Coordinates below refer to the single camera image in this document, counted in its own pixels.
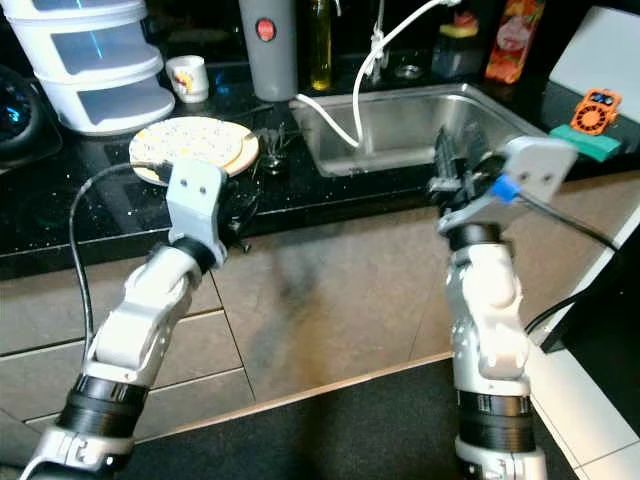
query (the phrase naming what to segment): electric cord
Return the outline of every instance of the electric cord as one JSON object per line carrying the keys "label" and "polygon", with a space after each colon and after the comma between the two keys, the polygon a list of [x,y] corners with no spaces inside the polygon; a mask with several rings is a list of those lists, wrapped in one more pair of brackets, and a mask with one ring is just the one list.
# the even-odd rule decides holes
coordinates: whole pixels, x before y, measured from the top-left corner
{"label": "electric cord", "polygon": [[[551,205],[544,203],[530,195],[527,195],[526,193],[519,192],[518,198],[520,198],[524,202],[524,204],[527,205],[532,210],[535,210],[539,213],[547,215],[553,218],[554,220],[557,220],[558,222],[562,223],[563,225],[568,226],[582,233],[583,235],[586,235],[587,237],[595,240],[596,242],[600,243],[604,247],[611,249],[614,252],[614,258],[616,258],[620,253],[619,247],[616,246],[615,243],[610,238],[608,238],[603,233],[597,231],[595,228],[590,227],[589,225],[586,225],[585,223],[575,218],[572,218],[570,215],[567,215],[563,212],[560,212],[559,210],[556,210]],[[592,295],[593,293],[594,293],[594,287],[593,287],[593,284],[591,284],[588,287],[584,288],[583,290],[570,295],[564,300],[561,300],[560,302],[556,303],[555,305],[546,309],[544,312],[537,315],[531,322],[529,322],[525,327],[525,332],[527,333],[527,335],[531,335],[550,316],[556,314],[557,312],[559,312],[560,310],[566,307],[573,305],[577,301]]]}
{"label": "electric cord", "polygon": [[358,97],[360,94],[360,86],[362,84],[362,80],[364,78],[364,75],[367,72],[367,69],[369,68],[369,65],[375,60],[375,58],[378,56],[380,52],[384,51],[384,48],[391,42],[391,40],[396,38],[405,28],[411,25],[421,15],[428,12],[432,8],[437,7],[438,5],[454,6],[460,3],[460,1],[461,0],[431,0],[423,4],[417,10],[415,10],[411,15],[409,15],[402,22],[400,22],[398,26],[396,26],[393,30],[391,30],[391,32],[389,32],[387,36],[385,36],[378,44],[376,44],[374,48],[371,49],[371,52],[369,52],[369,55],[367,55],[367,57],[362,62],[362,65],[360,66],[360,70],[358,70],[358,73],[356,75],[356,80],[353,84],[353,93],[351,96],[351,107],[353,110],[353,120],[356,126],[357,140],[351,137],[342,127],[340,127],[336,123],[336,121],[333,118],[331,118],[331,116],[327,113],[327,111],[324,110],[318,102],[301,93],[297,94],[295,98],[300,102],[309,105],[317,113],[319,113],[320,116],[333,129],[333,131],[336,132],[338,136],[340,136],[340,138],[342,138],[342,140],[348,143],[351,147],[353,148],[360,147],[360,145],[362,144],[362,139],[364,137],[364,132],[362,128],[362,118],[360,116],[360,105],[359,105]]}
{"label": "electric cord", "polygon": [[89,347],[94,337],[94,325],[93,325],[93,309],[91,306],[91,293],[89,291],[89,283],[87,282],[87,274],[78,251],[78,241],[76,240],[76,228],[75,228],[75,216],[80,200],[102,178],[111,175],[113,173],[122,172],[125,170],[131,170],[132,168],[144,167],[144,168],[166,168],[165,164],[157,164],[154,162],[130,162],[121,163],[118,165],[112,165],[104,170],[101,170],[94,176],[90,177],[86,182],[82,184],[78,193],[76,193],[73,202],[71,203],[71,209],[69,210],[69,245],[71,247],[71,256],[73,257],[73,266],[76,271],[76,277],[80,286],[80,295],[82,297],[82,314],[84,319],[84,357],[87,358],[89,353]]}

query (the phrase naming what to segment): green sponge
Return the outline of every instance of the green sponge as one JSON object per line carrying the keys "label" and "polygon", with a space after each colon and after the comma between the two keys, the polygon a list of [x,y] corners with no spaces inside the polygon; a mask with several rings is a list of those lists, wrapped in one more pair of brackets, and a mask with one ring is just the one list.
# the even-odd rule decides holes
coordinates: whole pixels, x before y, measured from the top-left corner
{"label": "green sponge", "polygon": [[615,138],[604,135],[587,135],[573,130],[569,125],[560,125],[549,132],[555,138],[566,140],[573,144],[580,153],[604,162],[620,150],[620,142]]}

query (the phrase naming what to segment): black cable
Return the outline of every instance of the black cable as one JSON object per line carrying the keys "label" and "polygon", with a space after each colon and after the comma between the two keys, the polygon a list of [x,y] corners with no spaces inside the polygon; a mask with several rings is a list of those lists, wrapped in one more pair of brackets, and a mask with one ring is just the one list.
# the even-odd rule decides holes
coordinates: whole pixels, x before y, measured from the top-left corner
{"label": "black cable", "polygon": [[147,167],[157,168],[159,165],[154,162],[130,162],[121,163],[118,165],[112,165],[104,170],[98,172],[94,176],[90,177],[86,182],[82,184],[78,193],[76,193],[73,202],[71,203],[71,209],[69,210],[69,245],[71,246],[71,255],[73,257],[73,266],[76,270],[76,276],[78,283],[80,284],[80,294],[82,296],[82,310],[84,317],[84,358],[87,358],[89,352],[89,346],[93,341],[93,310],[91,307],[91,293],[89,292],[89,284],[87,282],[87,274],[80,258],[80,252],[78,251],[78,242],[76,240],[75,232],[75,216],[78,204],[85,193],[99,180],[111,175],[112,173],[121,172],[124,170],[130,170],[132,167]]}
{"label": "black cable", "polygon": [[[617,255],[620,252],[620,249],[613,243],[611,239],[609,239],[603,233],[600,233],[596,229],[590,227],[589,225],[586,225],[580,222],[579,220],[572,218],[570,215],[567,215],[565,213],[560,212],[559,210],[556,210],[551,205],[541,202],[540,200],[534,197],[531,197],[525,193],[522,193],[522,192],[518,193],[518,197],[525,203],[525,205],[532,208],[533,210],[543,213],[544,215],[547,215],[559,221],[560,223],[568,227],[571,227],[574,230],[577,230],[578,232],[588,236],[589,238],[600,243],[601,245],[613,250],[614,255]],[[527,326],[525,327],[525,332],[527,333],[527,335],[531,335],[531,333],[533,333],[540,326],[540,324],[544,322],[547,318],[549,318],[551,315],[554,315],[555,313],[559,312],[563,308],[573,305],[578,300],[581,300],[582,298],[587,297],[591,294],[593,294],[593,284],[589,285],[588,287],[586,287],[585,289],[579,292],[574,293],[573,295],[565,298],[564,300],[561,300],[560,302],[549,307],[544,312],[536,316],[531,322],[527,324]]]}
{"label": "black cable", "polygon": [[579,292],[574,293],[573,295],[565,298],[564,300],[559,301],[552,307],[547,308],[544,312],[537,315],[533,320],[531,320],[525,327],[524,331],[527,333],[527,335],[531,335],[540,326],[540,324],[544,322],[547,318],[549,318],[551,315],[555,315],[563,308],[573,305],[578,300],[581,300],[582,298],[589,296],[592,293],[590,289],[591,289],[591,286],[585,288],[584,290],[580,290]]}
{"label": "black cable", "polygon": [[556,210],[555,208],[553,208],[551,205],[541,202],[540,200],[538,200],[537,198],[531,197],[529,195],[527,195],[526,193],[518,193],[518,197],[530,208],[537,210],[540,213],[543,213],[545,215],[548,215],[552,218],[554,218],[555,220],[559,221],[560,223],[565,224],[568,227],[573,228],[574,230],[577,230],[578,232],[582,233],[583,235],[586,235],[587,237],[592,238],[593,240],[595,240],[596,242],[604,245],[607,248],[610,248],[611,250],[613,250],[614,252],[618,253],[618,247],[613,243],[613,241],[611,239],[609,239],[606,235],[604,235],[603,233],[600,233],[599,231],[597,231],[595,228],[590,227],[589,225],[586,225],[582,222],[580,222],[579,220],[572,218],[570,215],[567,215],[565,213],[560,212],[559,210]]}

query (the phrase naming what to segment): blue clip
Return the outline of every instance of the blue clip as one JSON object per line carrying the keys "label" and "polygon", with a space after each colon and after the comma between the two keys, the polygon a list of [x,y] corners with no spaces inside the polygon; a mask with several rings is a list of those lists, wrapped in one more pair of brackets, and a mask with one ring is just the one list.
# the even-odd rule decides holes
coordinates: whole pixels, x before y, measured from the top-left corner
{"label": "blue clip", "polygon": [[513,203],[521,190],[522,187],[506,174],[500,175],[491,186],[491,193],[507,204]]}

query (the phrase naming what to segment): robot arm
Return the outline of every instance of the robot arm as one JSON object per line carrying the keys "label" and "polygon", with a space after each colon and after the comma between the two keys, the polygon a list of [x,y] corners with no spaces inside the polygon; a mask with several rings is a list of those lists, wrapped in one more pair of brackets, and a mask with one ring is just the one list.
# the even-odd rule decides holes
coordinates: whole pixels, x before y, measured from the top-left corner
{"label": "robot arm", "polygon": [[494,154],[474,128],[464,159],[441,131],[438,175],[429,184],[452,252],[447,296],[460,418],[456,455],[466,480],[545,480],[524,373],[529,341],[518,313],[522,287],[501,230],[523,211],[514,188],[550,200],[576,153],[558,140],[520,137]]}
{"label": "robot arm", "polygon": [[173,328],[202,275],[227,258],[218,236],[226,180],[223,170],[200,162],[173,167],[171,244],[129,276],[124,300],[96,334],[60,417],[42,435],[21,479],[112,478],[124,467]]}

